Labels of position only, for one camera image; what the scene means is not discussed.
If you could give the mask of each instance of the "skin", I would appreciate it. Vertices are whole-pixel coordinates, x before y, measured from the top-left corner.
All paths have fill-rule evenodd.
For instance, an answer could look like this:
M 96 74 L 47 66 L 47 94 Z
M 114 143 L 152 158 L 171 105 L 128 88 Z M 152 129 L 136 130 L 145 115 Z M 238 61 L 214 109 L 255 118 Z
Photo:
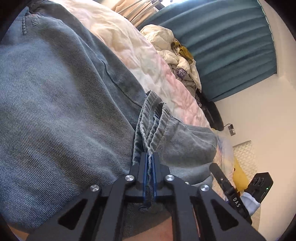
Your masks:
M 17 229 L 10 227 L 12 232 L 17 235 L 22 240 L 26 240 L 27 233 L 21 232 Z M 136 236 L 125 239 L 125 241 L 172 241 L 173 240 L 173 230 L 172 230 L 172 219 L 169 218 L 163 223 L 151 228 L 143 233 Z

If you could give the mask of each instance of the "metal bolt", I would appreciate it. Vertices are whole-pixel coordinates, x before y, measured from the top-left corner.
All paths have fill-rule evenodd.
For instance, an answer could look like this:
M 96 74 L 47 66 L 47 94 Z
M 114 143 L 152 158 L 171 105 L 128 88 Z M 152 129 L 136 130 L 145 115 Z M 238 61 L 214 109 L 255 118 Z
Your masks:
M 133 175 L 126 175 L 126 180 L 128 182 L 133 181 L 135 179 L 135 177 Z
M 100 189 L 100 187 L 99 187 L 98 185 L 96 185 L 96 184 L 91 185 L 91 191 L 92 191 L 92 192 L 96 192 L 96 191 L 98 191 L 99 189 Z
M 209 191 L 210 187 L 208 185 L 202 184 L 200 185 L 200 189 L 204 192 Z
M 166 176 L 165 176 L 165 179 L 166 179 L 167 181 L 172 181 L 172 180 L 175 179 L 175 177 L 174 177 L 173 175 L 166 175 Z

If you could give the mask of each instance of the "wall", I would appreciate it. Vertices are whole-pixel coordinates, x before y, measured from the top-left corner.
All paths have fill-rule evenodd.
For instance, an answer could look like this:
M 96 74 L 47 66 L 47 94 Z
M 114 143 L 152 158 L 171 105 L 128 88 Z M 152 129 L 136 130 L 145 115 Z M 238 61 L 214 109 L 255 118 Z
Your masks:
M 296 213 L 296 42 L 278 14 L 260 1 L 274 36 L 278 74 L 216 102 L 233 123 L 233 145 L 252 140 L 259 172 L 274 184 L 262 203 L 259 232 L 274 241 Z

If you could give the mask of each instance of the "bed sheet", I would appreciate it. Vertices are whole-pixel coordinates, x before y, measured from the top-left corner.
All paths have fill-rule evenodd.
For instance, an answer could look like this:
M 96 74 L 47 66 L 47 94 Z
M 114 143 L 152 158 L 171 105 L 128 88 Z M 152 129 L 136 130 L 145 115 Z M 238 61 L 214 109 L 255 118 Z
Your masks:
M 125 64 L 144 90 L 154 91 L 184 124 L 210 128 L 202 109 L 167 63 L 142 34 L 123 16 L 93 0 L 52 0 L 61 4 Z M 223 166 L 223 145 L 214 162 Z M 213 189 L 223 196 L 219 186 Z

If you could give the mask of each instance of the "teal curtain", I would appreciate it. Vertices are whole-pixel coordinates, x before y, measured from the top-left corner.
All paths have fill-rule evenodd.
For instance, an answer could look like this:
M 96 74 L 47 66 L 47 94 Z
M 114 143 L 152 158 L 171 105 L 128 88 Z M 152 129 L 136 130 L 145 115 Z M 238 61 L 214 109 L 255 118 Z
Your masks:
M 208 101 L 233 95 L 276 73 L 276 52 L 256 0 L 189 0 L 147 19 L 173 31 L 196 60 Z

